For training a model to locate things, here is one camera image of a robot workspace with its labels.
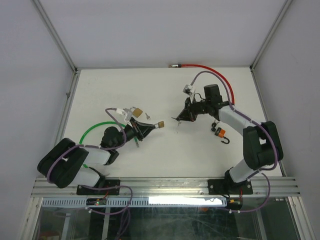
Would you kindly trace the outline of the small padlock silver keys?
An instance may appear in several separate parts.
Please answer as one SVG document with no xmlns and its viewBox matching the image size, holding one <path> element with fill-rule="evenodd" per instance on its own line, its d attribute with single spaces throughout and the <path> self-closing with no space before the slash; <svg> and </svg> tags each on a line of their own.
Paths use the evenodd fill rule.
<svg viewBox="0 0 320 240">
<path fill-rule="evenodd" d="M 171 119 L 175 120 L 178 124 L 178 126 L 181 124 L 181 121 L 179 119 L 177 119 L 176 117 L 171 117 Z"/>
</svg>

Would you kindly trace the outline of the large brass padlock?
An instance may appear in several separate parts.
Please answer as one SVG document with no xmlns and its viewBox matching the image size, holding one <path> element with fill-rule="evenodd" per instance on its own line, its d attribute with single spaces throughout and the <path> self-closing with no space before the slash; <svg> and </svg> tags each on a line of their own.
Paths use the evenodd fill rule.
<svg viewBox="0 0 320 240">
<path fill-rule="evenodd" d="M 143 113 L 143 111 L 140 108 L 134 106 L 130 108 L 130 111 L 132 112 L 132 115 L 135 118 L 139 118 Z"/>
</svg>

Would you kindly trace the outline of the small brass padlock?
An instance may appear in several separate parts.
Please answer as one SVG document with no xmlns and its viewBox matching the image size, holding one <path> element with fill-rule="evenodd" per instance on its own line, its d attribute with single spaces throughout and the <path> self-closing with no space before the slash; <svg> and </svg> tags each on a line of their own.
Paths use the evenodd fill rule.
<svg viewBox="0 0 320 240">
<path fill-rule="evenodd" d="M 164 123 L 164 121 L 159 121 L 154 126 L 155 126 L 156 129 L 161 129 L 161 128 L 165 127 L 165 123 Z"/>
</svg>

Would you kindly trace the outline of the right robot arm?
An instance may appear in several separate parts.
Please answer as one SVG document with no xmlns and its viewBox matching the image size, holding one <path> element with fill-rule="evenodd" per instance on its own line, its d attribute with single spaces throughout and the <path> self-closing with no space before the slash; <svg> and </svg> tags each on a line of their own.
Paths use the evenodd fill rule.
<svg viewBox="0 0 320 240">
<path fill-rule="evenodd" d="M 259 171 L 270 171 L 284 157 L 278 130 L 274 122 L 256 122 L 237 110 L 230 101 L 224 101 L 217 84 L 204 87 L 205 97 L 195 99 L 192 85 L 187 84 L 183 92 L 188 95 L 177 121 L 194 122 L 198 115 L 208 114 L 236 130 L 243 139 L 243 159 L 227 170 L 218 191 L 234 194 L 246 181 Z"/>
</svg>

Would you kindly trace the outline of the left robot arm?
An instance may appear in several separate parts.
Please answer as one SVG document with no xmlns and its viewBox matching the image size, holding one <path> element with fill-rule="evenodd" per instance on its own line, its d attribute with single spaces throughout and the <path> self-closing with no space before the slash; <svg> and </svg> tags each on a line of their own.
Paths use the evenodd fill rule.
<svg viewBox="0 0 320 240">
<path fill-rule="evenodd" d="M 125 126 L 107 127 L 98 146 L 77 144 L 64 138 L 40 160 L 37 170 L 60 189 L 87 185 L 93 194 L 100 194 L 105 188 L 104 175 L 84 165 L 111 165 L 119 156 L 118 148 L 132 139 L 143 141 L 153 130 L 163 127 L 163 121 L 149 124 L 131 118 Z"/>
</svg>

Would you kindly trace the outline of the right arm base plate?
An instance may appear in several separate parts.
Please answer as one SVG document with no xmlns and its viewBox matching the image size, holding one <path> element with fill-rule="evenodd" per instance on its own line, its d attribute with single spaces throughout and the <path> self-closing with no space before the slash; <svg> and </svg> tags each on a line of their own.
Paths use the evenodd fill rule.
<svg viewBox="0 0 320 240">
<path fill-rule="evenodd" d="M 207 180 L 209 195 L 252 195 L 253 188 L 250 181 L 243 181 L 239 183 L 227 182 L 225 179 L 208 179 Z"/>
</svg>

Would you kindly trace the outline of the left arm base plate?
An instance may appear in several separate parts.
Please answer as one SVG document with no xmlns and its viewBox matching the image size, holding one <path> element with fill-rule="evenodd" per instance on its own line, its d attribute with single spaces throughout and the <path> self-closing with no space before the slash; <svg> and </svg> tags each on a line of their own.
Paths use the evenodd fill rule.
<svg viewBox="0 0 320 240">
<path fill-rule="evenodd" d="M 107 179 L 104 183 L 95 186 L 98 189 L 91 189 L 79 185 L 76 189 L 76 194 L 79 196 L 118 196 L 120 189 L 115 188 L 119 186 L 121 181 L 119 179 Z"/>
</svg>

